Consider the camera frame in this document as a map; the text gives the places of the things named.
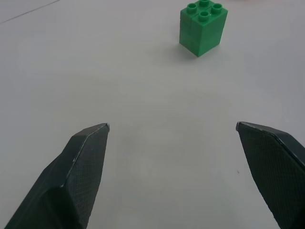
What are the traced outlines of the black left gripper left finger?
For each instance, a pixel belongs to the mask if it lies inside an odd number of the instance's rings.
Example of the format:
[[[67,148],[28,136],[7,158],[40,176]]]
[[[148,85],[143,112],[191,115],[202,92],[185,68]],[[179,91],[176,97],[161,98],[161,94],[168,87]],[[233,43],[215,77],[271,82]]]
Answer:
[[[109,124],[73,135],[4,229],[86,229],[99,190]]]

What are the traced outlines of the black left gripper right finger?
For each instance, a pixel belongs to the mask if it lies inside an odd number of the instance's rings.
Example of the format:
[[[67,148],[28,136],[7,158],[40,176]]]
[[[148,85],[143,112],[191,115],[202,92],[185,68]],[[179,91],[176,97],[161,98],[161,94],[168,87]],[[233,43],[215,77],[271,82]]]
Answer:
[[[280,229],[305,229],[305,147],[268,126],[238,122],[254,182]]]

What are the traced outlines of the green toy brick stack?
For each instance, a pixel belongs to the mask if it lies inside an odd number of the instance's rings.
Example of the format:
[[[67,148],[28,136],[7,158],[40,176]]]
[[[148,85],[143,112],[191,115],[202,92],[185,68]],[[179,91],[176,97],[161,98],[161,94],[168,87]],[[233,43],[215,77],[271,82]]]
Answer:
[[[228,10],[211,0],[190,3],[180,12],[179,43],[196,57],[219,45]]]

